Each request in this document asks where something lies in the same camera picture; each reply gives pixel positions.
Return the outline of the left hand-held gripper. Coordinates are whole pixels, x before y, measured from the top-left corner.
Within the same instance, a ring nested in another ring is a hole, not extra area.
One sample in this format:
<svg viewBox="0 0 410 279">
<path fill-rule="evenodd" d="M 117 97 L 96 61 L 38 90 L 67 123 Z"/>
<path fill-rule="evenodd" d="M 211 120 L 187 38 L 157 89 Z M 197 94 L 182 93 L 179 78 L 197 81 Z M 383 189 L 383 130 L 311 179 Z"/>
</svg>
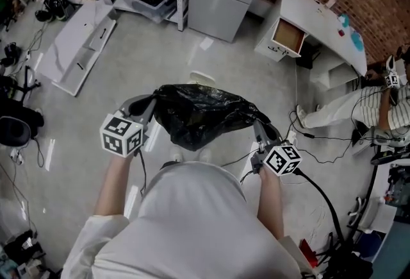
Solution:
<svg viewBox="0 0 410 279">
<path fill-rule="evenodd" d="M 148 139 L 155 106 L 156 99 L 145 94 L 127 99 L 114 114 L 108 114 L 99 129 L 103 150 L 129 156 L 140 149 Z"/>
</svg>

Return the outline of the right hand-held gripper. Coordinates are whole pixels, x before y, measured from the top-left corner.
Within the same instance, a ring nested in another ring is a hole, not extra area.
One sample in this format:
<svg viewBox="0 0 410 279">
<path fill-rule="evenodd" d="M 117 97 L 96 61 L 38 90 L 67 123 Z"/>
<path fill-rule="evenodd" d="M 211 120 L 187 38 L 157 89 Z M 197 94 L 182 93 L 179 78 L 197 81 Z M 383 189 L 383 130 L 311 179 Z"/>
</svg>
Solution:
<svg viewBox="0 0 410 279">
<path fill-rule="evenodd" d="M 302 161 L 298 149 L 287 140 L 282 142 L 279 131 L 271 123 L 265 124 L 256 120 L 253 124 L 256 142 L 260 147 L 252 156 L 252 172 L 259 174 L 263 167 L 271 170 L 276 176 L 291 174 Z"/>
</svg>

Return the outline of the black plastic garbage bag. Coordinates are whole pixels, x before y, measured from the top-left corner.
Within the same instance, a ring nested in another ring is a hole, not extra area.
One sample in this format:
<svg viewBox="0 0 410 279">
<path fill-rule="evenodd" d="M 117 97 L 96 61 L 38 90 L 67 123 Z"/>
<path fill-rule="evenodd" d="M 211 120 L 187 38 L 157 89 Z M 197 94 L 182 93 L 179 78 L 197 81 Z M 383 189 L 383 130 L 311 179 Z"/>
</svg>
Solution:
<svg viewBox="0 0 410 279">
<path fill-rule="evenodd" d="M 222 134 L 270 119 L 243 97 L 200 84 L 162 85 L 152 97 L 154 116 L 173 144 L 197 151 Z"/>
</svg>

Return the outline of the person's left forearm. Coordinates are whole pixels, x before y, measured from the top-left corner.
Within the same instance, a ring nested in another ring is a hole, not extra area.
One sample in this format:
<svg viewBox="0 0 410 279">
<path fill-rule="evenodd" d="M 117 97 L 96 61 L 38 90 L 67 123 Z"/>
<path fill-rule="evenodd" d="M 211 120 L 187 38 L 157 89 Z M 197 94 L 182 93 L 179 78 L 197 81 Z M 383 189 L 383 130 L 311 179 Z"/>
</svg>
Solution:
<svg viewBox="0 0 410 279">
<path fill-rule="evenodd" d="M 104 182 L 94 210 L 95 216 L 123 215 L 129 170 L 134 156 L 113 155 L 106 170 Z"/>
</svg>

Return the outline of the person's right forearm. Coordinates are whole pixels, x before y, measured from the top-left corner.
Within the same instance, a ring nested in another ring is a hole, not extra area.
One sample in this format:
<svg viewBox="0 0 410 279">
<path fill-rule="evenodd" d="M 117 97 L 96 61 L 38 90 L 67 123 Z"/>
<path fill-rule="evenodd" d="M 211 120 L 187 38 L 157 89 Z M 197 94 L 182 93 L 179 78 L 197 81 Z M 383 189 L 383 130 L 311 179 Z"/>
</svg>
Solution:
<svg viewBox="0 0 410 279">
<path fill-rule="evenodd" d="M 283 203 L 281 182 L 270 169 L 260 170 L 261 190 L 259 198 L 258 219 L 277 239 L 284 237 Z"/>
</svg>

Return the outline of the white box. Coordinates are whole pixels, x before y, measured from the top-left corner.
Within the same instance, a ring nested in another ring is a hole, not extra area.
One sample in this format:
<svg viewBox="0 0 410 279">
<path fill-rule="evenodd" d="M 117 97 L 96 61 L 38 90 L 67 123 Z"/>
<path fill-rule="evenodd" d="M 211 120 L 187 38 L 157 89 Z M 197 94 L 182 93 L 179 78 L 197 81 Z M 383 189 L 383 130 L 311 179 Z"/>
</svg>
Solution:
<svg viewBox="0 0 410 279">
<path fill-rule="evenodd" d="M 189 84 L 199 84 L 209 87 L 215 86 L 215 79 L 208 74 L 199 71 L 192 71 L 189 76 Z"/>
</svg>

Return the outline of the white low cabinet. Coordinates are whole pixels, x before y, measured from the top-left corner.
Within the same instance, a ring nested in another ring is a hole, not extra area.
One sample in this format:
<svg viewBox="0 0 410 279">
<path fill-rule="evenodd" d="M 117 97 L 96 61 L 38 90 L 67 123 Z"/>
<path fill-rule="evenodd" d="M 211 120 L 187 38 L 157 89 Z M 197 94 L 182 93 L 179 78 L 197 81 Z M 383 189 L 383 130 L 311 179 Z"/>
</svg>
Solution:
<svg viewBox="0 0 410 279">
<path fill-rule="evenodd" d="M 114 8 L 104 1 L 80 6 L 53 40 L 38 65 L 39 73 L 77 96 L 115 25 Z"/>
</svg>

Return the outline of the clear plastic storage bin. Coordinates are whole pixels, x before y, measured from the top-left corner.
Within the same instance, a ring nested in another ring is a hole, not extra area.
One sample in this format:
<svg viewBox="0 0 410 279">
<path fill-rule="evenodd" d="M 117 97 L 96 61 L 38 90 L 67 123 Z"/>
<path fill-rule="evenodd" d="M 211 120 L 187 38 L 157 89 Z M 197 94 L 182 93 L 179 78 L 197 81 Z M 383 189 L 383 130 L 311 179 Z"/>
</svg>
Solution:
<svg viewBox="0 0 410 279">
<path fill-rule="evenodd" d="M 176 11 L 176 0 L 116 0 L 114 6 L 143 15 L 159 24 Z"/>
</svg>

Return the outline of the person's white shirt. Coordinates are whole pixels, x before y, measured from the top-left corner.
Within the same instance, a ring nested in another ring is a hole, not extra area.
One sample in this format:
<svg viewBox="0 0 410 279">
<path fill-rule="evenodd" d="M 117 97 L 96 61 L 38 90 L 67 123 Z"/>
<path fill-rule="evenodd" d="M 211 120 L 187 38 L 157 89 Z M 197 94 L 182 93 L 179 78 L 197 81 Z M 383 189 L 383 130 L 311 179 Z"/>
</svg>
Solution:
<svg viewBox="0 0 410 279">
<path fill-rule="evenodd" d="M 180 162 L 152 179 L 134 220 L 90 216 L 61 279 L 304 279 L 282 240 L 231 173 Z"/>
</svg>

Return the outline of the white desk with drawer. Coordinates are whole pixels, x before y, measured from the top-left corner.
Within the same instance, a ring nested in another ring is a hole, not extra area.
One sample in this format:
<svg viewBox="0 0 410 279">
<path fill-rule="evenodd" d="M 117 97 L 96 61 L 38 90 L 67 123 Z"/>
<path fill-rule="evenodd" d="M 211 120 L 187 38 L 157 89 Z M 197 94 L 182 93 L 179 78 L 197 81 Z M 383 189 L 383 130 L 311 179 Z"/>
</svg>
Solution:
<svg viewBox="0 0 410 279">
<path fill-rule="evenodd" d="M 361 35 L 344 27 L 338 16 L 315 0 L 276 0 L 263 21 L 255 52 L 280 62 L 289 56 L 302 61 L 302 48 L 318 46 L 312 57 L 310 80 L 328 89 L 364 76 L 366 54 L 353 37 Z"/>
</svg>

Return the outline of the red plastic case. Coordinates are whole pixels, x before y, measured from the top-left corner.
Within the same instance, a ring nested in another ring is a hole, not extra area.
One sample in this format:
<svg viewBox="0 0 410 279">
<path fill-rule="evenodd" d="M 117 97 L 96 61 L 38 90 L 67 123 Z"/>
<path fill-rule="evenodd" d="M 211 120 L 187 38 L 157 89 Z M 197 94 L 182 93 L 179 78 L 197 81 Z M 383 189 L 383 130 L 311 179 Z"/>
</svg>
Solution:
<svg viewBox="0 0 410 279">
<path fill-rule="evenodd" d="M 318 259 L 316 253 L 310 248 L 307 240 L 302 239 L 299 244 L 299 249 L 306 258 L 307 262 L 312 268 L 315 268 L 318 265 Z"/>
</svg>

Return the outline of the black office chair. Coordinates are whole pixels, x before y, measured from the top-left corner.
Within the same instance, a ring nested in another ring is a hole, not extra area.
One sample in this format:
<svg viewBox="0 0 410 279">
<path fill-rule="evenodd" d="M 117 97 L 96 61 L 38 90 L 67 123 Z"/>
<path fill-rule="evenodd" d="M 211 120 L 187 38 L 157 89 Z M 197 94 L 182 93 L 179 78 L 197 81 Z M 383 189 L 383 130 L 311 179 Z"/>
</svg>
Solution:
<svg viewBox="0 0 410 279">
<path fill-rule="evenodd" d="M 38 110 L 21 108 L 0 115 L 0 145 L 22 147 L 37 137 L 44 126 L 44 117 Z"/>
</svg>

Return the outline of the teal cloth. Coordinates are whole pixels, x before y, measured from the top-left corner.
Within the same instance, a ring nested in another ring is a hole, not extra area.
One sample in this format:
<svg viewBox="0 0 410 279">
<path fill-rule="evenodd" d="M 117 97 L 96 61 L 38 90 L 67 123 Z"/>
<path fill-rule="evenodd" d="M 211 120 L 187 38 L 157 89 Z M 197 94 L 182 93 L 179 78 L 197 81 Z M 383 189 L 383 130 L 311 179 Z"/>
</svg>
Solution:
<svg viewBox="0 0 410 279">
<path fill-rule="evenodd" d="M 357 31 L 353 31 L 350 34 L 350 37 L 352 39 L 352 42 L 353 42 L 355 48 L 359 52 L 364 51 L 365 47 L 364 47 L 364 42 L 363 42 L 363 39 L 362 39 L 361 35 Z"/>
</svg>

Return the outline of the white side cabinet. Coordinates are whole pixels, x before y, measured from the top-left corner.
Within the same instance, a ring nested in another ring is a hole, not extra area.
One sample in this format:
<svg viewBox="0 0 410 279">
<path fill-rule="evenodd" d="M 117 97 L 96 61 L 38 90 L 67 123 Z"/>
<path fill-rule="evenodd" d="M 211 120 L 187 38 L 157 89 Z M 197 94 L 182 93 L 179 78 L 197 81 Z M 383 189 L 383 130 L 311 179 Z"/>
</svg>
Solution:
<svg viewBox="0 0 410 279">
<path fill-rule="evenodd" d="M 383 198 L 371 198 L 367 208 L 358 222 L 357 229 L 363 233 L 389 233 L 393 226 L 397 208 L 387 205 Z"/>
</svg>

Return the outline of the black swivel chair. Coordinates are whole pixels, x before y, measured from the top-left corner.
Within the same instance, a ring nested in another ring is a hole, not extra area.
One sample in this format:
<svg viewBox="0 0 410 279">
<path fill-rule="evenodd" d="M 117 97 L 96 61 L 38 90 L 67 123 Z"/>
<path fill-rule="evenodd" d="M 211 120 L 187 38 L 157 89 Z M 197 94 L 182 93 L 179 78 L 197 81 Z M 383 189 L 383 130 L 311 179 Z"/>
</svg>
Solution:
<svg viewBox="0 0 410 279">
<path fill-rule="evenodd" d="M 316 254 L 323 257 L 318 266 L 327 263 L 322 271 L 322 279 L 370 279 L 373 266 L 354 253 L 352 239 L 334 240 L 333 233 L 329 234 L 327 250 Z"/>
</svg>

